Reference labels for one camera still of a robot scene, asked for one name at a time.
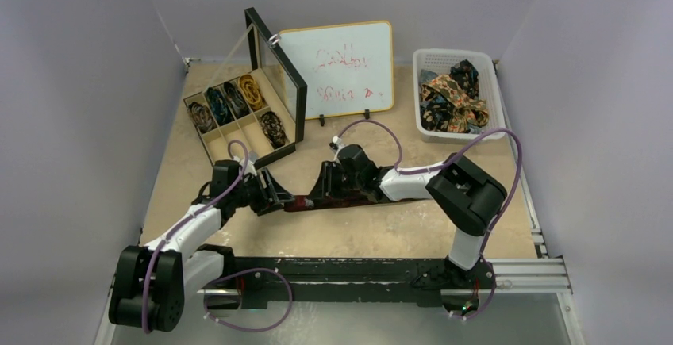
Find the dark red patterned tie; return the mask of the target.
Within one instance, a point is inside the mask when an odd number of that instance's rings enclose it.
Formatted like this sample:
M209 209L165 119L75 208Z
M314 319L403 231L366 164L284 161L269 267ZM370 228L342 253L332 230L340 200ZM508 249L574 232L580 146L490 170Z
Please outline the dark red patterned tie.
M305 212L323 209L344 209L368 205L388 205L402 202L420 201L420 198L403 198L402 200L391 200L384 194L381 194L379 200L371 199L365 193L358 190L344 190L342 192L327 193L321 191L318 193L312 190L308 195L296 195L294 200L283 204L283 211L289 213Z

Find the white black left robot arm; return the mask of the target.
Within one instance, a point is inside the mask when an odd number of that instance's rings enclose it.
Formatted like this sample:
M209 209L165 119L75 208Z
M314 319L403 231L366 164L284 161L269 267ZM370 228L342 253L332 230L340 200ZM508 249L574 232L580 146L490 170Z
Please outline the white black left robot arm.
M237 210L249 208L261 216L291 207L297 198L266 169L249 159L219 160L210 181L190 207L164 234L145 245L129 245L119 255L114 273L108 319L111 324L151 332L170 332L184 305L200 289L232 287L239 304L259 289L283 286L280 272L260 264L243 265L233 249L206 240L229 222Z

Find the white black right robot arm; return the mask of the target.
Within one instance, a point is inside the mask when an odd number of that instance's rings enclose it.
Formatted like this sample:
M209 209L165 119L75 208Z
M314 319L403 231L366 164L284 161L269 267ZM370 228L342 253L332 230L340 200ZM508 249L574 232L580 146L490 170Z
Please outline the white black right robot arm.
M298 197L303 209L336 209L357 205L433 200L454 224L445 275L464 287L477 275L491 223L504 207L505 187L465 156L451 154L448 165L395 168L379 166L358 144L340 149L325 161L310 191Z

